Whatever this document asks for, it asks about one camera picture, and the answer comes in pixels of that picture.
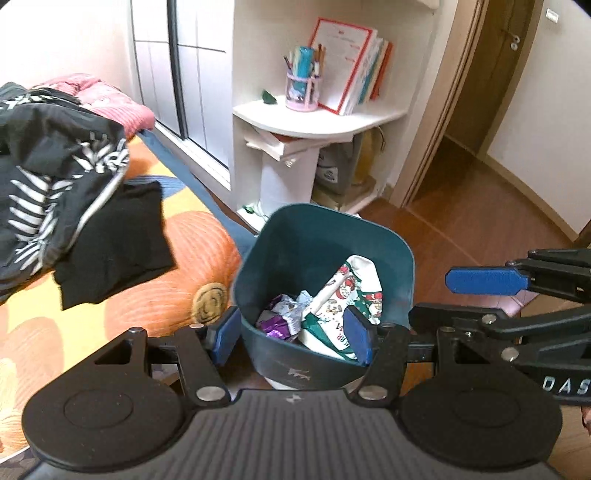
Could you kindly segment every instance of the teal trash bin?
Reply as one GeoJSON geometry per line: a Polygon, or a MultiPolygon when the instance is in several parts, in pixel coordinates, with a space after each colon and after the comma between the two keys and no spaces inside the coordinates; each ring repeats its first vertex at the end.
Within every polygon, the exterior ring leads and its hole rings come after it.
{"type": "Polygon", "coordinates": [[[382,323],[408,327],[414,258],[406,242],[352,215],[308,203],[288,205],[269,218],[234,283],[242,336],[258,373],[299,390],[340,388],[365,373],[357,362],[267,337],[255,327],[274,297],[295,297],[301,290],[315,296],[351,255],[375,264],[382,285],[382,323]]]}

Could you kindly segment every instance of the black fabric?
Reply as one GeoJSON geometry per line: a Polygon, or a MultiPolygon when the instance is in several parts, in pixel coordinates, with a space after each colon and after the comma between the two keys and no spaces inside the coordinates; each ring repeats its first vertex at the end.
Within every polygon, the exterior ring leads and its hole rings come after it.
{"type": "Polygon", "coordinates": [[[123,126],[79,103],[0,87],[0,303],[48,271],[123,182],[123,126]]]}
{"type": "Polygon", "coordinates": [[[100,303],[174,267],[163,234],[162,191],[155,181],[124,184],[95,213],[70,252],[56,264],[61,305],[100,303]]]}

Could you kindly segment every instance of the candy wrapper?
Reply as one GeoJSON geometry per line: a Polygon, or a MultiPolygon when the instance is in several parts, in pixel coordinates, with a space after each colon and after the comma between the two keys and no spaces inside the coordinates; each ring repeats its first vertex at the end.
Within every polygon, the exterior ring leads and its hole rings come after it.
{"type": "Polygon", "coordinates": [[[305,290],[295,300],[289,295],[278,295],[271,300],[269,310],[263,311],[256,326],[267,336],[281,339],[292,337],[301,330],[304,310],[311,301],[312,296],[305,290]]]}
{"type": "Polygon", "coordinates": [[[259,321],[256,326],[265,332],[268,337],[285,340],[291,336],[287,322],[281,315],[273,315],[270,319],[259,321]]]}

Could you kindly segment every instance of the blue gripper pad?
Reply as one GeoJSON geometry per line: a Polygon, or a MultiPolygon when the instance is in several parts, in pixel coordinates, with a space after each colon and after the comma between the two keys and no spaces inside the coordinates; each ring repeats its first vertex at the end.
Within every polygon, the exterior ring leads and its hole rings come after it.
{"type": "Polygon", "coordinates": [[[474,295],[516,295],[529,287],[530,278],[510,267],[454,267],[445,285],[454,293],[474,295]]]}
{"type": "Polygon", "coordinates": [[[242,316],[237,307],[228,308],[214,324],[207,327],[206,348],[216,367],[226,363],[240,338],[242,316]]]}
{"type": "Polygon", "coordinates": [[[374,359],[378,346],[378,330],[362,313],[353,306],[343,312],[343,330],[357,361],[369,365],[374,359]]]}

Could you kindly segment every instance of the door handle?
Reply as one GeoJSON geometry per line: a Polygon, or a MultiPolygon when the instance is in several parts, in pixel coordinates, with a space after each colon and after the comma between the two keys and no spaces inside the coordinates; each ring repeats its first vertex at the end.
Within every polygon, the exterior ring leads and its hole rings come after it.
{"type": "Polygon", "coordinates": [[[517,49],[519,48],[519,42],[521,42],[519,35],[515,35],[514,33],[511,33],[506,28],[501,28],[501,30],[513,38],[513,42],[511,42],[511,50],[517,51],[517,49]]]}

